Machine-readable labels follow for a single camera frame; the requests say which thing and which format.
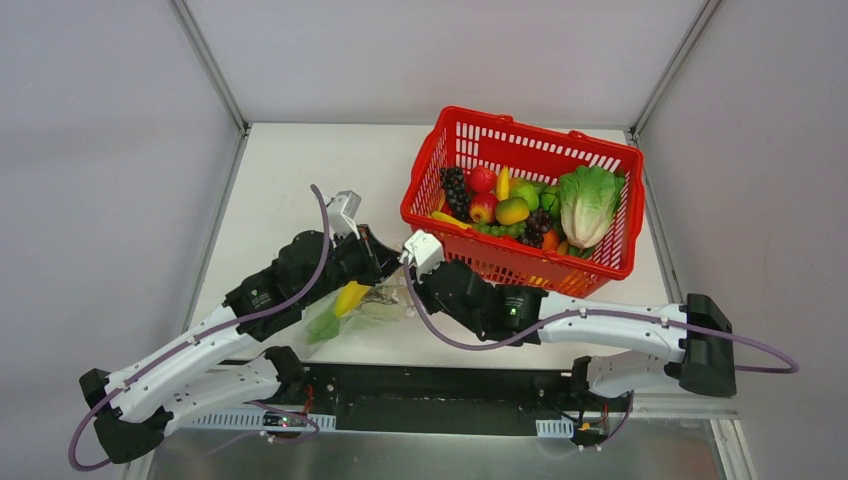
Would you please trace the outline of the clear zip top bag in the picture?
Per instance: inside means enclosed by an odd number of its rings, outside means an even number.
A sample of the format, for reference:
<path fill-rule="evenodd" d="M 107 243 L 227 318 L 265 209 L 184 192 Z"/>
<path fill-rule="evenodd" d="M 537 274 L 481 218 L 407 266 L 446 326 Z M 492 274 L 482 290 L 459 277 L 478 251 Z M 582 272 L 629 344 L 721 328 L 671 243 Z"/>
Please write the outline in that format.
<path fill-rule="evenodd" d="M 341 289 L 332 293 L 327 299 L 322 300 L 308 310 L 305 318 L 304 334 L 302 335 L 307 345 L 323 345 L 340 336 L 353 334 L 360 330 L 376 329 L 398 323 L 402 320 L 410 319 L 414 315 L 413 302 L 407 282 L 403 279 L 402 273 L 398 271 L 388 280 L 376 286 L 371 286 L 371 290 L 366 294 L 362 302 L 354 310 L 341 317 L 342 325 L 337 337 L 318 344 L 308 344 L 307 324 L 328 307 L 333 307 Z"/>

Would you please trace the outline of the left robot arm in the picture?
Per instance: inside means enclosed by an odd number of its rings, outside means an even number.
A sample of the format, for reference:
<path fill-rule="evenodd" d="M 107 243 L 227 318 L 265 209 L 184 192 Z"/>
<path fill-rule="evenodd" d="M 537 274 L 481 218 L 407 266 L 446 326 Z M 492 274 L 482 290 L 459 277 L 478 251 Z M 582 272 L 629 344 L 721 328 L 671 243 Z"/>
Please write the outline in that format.
<path fill-rule="evenodd" d="M 109 462 L 136 460 L 176 430 L 228 405 L 297 402 L 305 372 L 289 347 L 269 347 L 234 371 L 210 369 L 300 322 L 307 307 L 350 282 L 382 283 L 400 268 L 400 258 L 366 225 L 346 235 L 301 232 L 195 327 L 121 370 L 82 375 L 88 420 Z"/>

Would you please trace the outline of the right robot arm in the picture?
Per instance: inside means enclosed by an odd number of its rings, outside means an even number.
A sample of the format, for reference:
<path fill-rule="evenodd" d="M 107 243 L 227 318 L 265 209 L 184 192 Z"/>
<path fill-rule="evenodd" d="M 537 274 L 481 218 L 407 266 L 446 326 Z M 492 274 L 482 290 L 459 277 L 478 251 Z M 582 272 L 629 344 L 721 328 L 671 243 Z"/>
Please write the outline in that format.
<path fill-rule="evenodd" d="M 583 356 L 571 368 L 569 400 L 583 410 L 605 398 L 670 383 L 707 397 L 737 392 L 733 328 L 715 301 L 690 293 L 682 304 L 637 307 L 587 301 L 541 288 L 491 284 L 464 262 L 441 262 L 426 273 L 406 266 L 415 308 L 443 342 L 461 344 L 436 329 L 443 313 L 477 338 L 469 351 L 524 344 L 586 343 L 618 349 Z"/>

